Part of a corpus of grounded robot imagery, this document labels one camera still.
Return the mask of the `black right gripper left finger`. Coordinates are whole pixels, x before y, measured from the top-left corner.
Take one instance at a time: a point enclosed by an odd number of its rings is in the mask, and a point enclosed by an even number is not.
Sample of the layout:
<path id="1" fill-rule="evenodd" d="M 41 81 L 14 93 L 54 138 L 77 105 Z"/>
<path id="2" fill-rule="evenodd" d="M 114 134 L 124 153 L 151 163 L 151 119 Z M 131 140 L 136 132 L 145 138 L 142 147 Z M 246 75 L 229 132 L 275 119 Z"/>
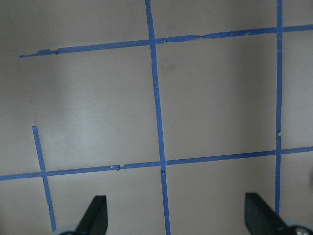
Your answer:
<path id="1" fill-rule="evenodd" d="M 94 196 L 76 233 L 79 235 L 105 235 L 108 229 L 108 209 L 105 195 Z"/>

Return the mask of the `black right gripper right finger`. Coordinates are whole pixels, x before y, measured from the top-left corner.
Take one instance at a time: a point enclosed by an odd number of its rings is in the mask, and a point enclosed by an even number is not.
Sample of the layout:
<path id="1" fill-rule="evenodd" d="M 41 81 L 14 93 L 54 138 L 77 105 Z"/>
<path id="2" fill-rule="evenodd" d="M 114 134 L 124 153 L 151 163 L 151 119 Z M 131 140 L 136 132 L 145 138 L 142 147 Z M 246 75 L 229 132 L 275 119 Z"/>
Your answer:
<path id="1" fill-rule="evenodd" d="M 245 226 L 251 235 L 278 235 L 287 224 L 257 193 L 245 194 Z"/>

